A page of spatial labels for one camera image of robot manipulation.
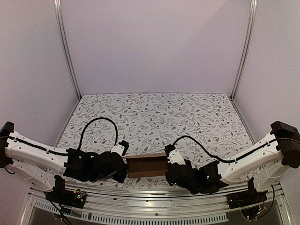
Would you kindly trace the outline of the brown cardboard box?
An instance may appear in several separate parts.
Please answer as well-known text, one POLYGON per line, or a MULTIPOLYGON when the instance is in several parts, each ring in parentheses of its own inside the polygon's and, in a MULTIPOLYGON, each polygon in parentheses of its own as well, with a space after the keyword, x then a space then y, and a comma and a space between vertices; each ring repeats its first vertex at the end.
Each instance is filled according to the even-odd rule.
POLYGON ((165 153, 127 156, 125 159, 129 166, 129 178, 164 176, 168 169, 165 153))

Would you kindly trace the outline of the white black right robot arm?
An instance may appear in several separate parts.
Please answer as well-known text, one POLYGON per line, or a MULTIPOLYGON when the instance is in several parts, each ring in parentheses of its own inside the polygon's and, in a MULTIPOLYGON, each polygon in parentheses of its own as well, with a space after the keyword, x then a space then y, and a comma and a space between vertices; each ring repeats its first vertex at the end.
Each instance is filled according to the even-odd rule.
POLYGON ((240 176, 262 166, 263 169, 250 179, 250 188, 242 195, 244 203, 253 204, 286 170, 300 166, 300 134, 297 128, 276 121, 271 124, 271 131, 253 146, 228 159, 210 154, 214 161, 199 169, 193 168, 174 144, 165 146, 165 153, 168 159, 167 182, 185 188, 193 195, 218 192, 240 176))

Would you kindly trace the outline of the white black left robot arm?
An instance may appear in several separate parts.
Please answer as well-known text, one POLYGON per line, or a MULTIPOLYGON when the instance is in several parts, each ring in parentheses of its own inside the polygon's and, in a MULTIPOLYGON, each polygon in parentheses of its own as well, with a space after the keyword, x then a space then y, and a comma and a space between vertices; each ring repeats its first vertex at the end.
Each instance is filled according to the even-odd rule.
POLYGON ((123 157, 129 148, 126 141, 110 151, 97 154, 72 148, 52 147, 21 135, 7 121, 0 129, 0 166, 20 174, 37 189, 51 192, 59 203, 66 203, 70 194, 58 184, 63 177, 80 182, 113 179, 123 183, 129 166, 123 157))

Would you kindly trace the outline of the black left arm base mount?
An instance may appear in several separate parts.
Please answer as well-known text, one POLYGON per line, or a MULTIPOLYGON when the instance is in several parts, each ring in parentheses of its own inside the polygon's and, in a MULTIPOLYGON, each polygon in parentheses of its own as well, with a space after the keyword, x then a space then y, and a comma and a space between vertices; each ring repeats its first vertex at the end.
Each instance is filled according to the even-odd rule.
POLYGON ((81 189, 73 191, 65 189, 65 180, 58 175, 55 175, 54 179, 55 184, 52 191, 45 193, 46 200, 58 203, 59 206, 66 205, 83 209, 87 193, 81 189))

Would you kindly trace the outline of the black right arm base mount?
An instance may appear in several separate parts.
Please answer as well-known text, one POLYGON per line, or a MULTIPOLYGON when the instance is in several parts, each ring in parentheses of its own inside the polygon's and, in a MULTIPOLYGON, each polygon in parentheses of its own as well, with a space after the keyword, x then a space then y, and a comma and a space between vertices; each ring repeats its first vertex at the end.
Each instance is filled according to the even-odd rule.
POLYGON ((254 177, 247 182, 247 190, 227 195, 229 209, 249 206, 267 200, 268 190, 258 192, 254 186, 254 177))

